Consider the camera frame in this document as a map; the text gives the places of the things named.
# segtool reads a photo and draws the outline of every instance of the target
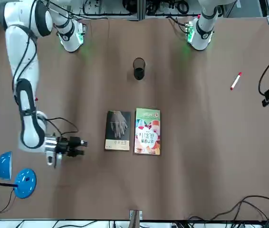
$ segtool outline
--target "blue lamp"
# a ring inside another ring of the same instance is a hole
[[[12,152],[0,155],[0,178],[11,180],[12,175]],[[29,197],[36,186],[36,175],[32,169],[23,169],[15,178],[14,184],[0,183],[0,186],[13,187],[18,198]]]

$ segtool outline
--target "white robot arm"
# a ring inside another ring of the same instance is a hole
[[[77,37],[78,23],[69,19],[66,12],[56,10],[50,13],[48,6],[41,0],[0,4],[0,20],[5,29],[8,58],[13,75],[12,90],[19,107],[22,126],[20,148],[29,152],[45,152],[47,163],[54,166],[63,154],[69,156],[82,154],[76,147],[86,146],[86,142],[78,137],[70,137],[68,140],[46,135],[47,117],[36,109],[36,88],[39,78],[37,38],[51,33],[54,18],[61,43],[68,52],[76,51],[82,44]]]
[[[217,6],[226,5],[236,0],[198,0],[202,12],[200,18],[195,18],[188,24],[187,41],[198,51],[206,49],[211,41],[215,22],[218,18]]]

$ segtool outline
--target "black cup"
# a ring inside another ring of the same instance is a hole
[[[141,80],[145,75],[145,61],[142,58],[136,58],[134,60],[134,77],[137,80]]]

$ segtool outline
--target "colorful book cover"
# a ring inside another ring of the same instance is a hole
[[[130,112],[109,111],[107,113],[105,149],[129,150]]]
[[[160,111],[137,108],[134,152],[160,155]]]

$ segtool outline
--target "lamp head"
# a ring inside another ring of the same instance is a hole
[[[0,155],[0,178],[11,180],[12,175],[12,152],[5,152]]]
[[[12,152],[5,152],[0,155],[0,178],[11,180],[12,175]]]

